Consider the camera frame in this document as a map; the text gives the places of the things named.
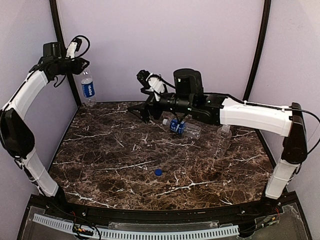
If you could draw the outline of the blue cap pepsi bottle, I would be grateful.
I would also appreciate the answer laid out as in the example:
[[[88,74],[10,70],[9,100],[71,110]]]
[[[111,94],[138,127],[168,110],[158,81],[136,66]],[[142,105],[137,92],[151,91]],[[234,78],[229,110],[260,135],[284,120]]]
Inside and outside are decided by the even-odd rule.
[[[90,107],[94,106],[97,101],[91,72],[90,74],[81,74],[81,87],[84,96],[84,103]]]

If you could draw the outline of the white cap blue label bottle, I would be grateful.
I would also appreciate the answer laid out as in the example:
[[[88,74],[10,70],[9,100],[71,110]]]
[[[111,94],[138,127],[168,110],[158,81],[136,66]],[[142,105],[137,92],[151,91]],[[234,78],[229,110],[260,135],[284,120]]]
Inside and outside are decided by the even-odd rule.
[[[169,131],[180,136],[185,136],[192,139],[199,139],[201,135],[201,127],[191,124],[189,122],[179,121],[176,118],[164,118],[162,124],[167,126]]]

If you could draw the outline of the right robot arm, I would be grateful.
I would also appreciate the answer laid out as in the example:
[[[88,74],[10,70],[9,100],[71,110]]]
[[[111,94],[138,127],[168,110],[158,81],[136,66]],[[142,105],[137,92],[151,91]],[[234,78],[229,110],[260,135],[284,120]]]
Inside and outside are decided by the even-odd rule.
[[[204,92],[198,70],[181,68],[173,73],[175,92],[160,75],[140,70],[136,75],[146,101],[128,108],[144,123],[158,120],[163,112],[190,115],[208,125],[241,126],[278,134],[284,138],[282,154],[265,187],[264,195],[277,200],[297,168],[312,152],[307,147],[307,131],[300,104],[276,106],[248,102],[230,94]]]

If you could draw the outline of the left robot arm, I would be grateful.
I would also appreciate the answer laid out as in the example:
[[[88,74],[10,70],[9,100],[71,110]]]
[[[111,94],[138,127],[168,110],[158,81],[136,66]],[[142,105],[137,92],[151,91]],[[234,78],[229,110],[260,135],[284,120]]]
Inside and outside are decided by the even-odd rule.
[[[25,116],[42,89],[59,75],[79,75],[90,62],[81,55],[79,38],[73,39],[66,55],[59,42],[43,45],[43,56],[28,72],[25,80],[0,110],[0,142],[25,172],[28,179],[46,197],[55,197],[60,187],[42,164],[35,147],[35,136],[25,123]]]

